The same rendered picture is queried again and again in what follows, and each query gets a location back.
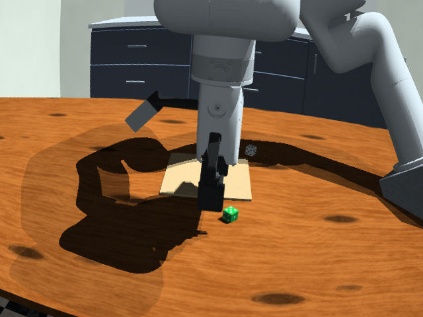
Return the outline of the beige mat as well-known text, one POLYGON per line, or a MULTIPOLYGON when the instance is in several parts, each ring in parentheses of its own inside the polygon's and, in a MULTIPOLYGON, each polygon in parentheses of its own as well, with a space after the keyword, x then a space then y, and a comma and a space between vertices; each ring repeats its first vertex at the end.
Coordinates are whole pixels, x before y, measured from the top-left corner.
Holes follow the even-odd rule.
MULTIPOLYGON (((201 166, 196 154, 171 153, 160 195, 198 198, 201 166)), ((248 158, 238 157, 224 177, 224 200, 252 201, 248 158)))

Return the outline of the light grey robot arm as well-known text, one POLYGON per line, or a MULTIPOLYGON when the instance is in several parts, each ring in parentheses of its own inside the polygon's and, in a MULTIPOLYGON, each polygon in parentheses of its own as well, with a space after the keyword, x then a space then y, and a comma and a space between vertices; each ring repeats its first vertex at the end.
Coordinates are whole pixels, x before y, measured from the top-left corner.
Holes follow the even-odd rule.
MULTIPOLYGON (((398 158, 393 169, 400 172, 423 164, 423 104, 389 21, 370 12, 328 29, 331 21, 365 2, 154 0, 153 7, 167 30, 194 35, 191 74, 201 79, 251 80, 256 40, 287 40, 299 19, 335 73, 373 62, 371 87, 398 158)), ((163 107, 198 110, 198 100, 161 96, 156 90, 124 121, 136 133, 163 107)))

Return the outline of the white die with black pips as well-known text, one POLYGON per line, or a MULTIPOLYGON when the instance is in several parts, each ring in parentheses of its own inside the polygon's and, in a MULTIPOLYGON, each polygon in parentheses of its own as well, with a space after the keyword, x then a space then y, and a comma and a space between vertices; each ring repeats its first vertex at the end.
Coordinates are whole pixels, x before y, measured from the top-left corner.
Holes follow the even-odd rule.
POLYGON ((246 155, 249 155, 249 156, 255 155, 256 154, 256 146, 254 146, 254 145, 248 145, 246 147, 245 154, 246 155))

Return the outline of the green die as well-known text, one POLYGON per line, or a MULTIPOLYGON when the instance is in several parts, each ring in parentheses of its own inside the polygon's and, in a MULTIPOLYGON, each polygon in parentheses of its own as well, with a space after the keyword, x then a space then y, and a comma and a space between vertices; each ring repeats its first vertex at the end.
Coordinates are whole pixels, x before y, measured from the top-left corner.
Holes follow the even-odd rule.
POLYGON ((223 217, 222 219, 226 220, 229 223, 237 220, 239 211, 234 207, 230 206, 223 210, 223 217))

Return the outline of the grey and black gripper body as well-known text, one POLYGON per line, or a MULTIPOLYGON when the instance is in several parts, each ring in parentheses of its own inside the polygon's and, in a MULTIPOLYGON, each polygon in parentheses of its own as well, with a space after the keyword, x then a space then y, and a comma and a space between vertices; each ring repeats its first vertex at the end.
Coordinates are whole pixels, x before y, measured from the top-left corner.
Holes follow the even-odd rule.
POLYGON ((224 157, 226 165, 235 166, 239 155, 244 86, 251 84, 253 78, 243 82, 227 82, 201 79, 191 74, 191 79, 200 83, 197 160, 200 163, 204 161, 202 155, 206 150, 208 151, 210 133, 214 132, 222 136, 218 156, 224 157), (219 106, 219 109, 215 106, 219 106))

